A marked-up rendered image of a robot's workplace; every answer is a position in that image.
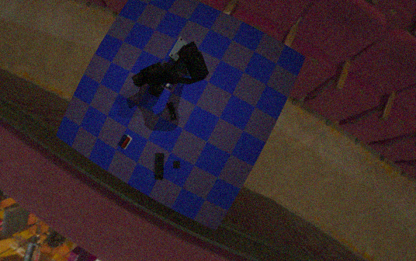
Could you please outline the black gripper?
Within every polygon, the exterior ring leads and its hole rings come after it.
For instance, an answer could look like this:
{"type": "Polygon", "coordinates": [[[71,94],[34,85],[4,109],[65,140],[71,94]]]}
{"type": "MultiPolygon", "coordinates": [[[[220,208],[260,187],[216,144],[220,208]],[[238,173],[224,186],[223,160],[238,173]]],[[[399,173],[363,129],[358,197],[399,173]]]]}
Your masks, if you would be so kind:
{"type": "MultiPolygon", "coordinates": [[[[168,68],[171,67],[172,65],[164,63],[162,65],[163,68],[168,68]]],[[[161,92],[164,90],[163,87],[161,87],[161,85],[163,85],[164,82],[160,82],[159,85],[154,85],[154,86],[150,86],[150,88],[148,89],[148,92],[153,95],[153,96],[157,96],[159,97],[159,95],[161,94],[161,92]]]]}

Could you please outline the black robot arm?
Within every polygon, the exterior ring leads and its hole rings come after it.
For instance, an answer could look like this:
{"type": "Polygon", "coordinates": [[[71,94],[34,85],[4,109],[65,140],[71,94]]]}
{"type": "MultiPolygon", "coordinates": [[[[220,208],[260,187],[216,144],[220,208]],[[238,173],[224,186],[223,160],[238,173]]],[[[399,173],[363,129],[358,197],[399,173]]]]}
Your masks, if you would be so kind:
{"type": "Polygon", "coordinates": [[[177,55],[179,55],[179,59],[171,67],[163,68],[161,62],[158,62],[133,75],[132,79],[135,86],[141,87],[146,83],[154,86],[159,85],[160,82],[167,82],[171,85],[178,83],[192,84],[205,79],[206,75],[209,74],[203,56],[198,51],[194,41],[182,46],[177,55]],[[184,61],[191,78],[179,77],[175,66],[180,60],[184,61]]]}

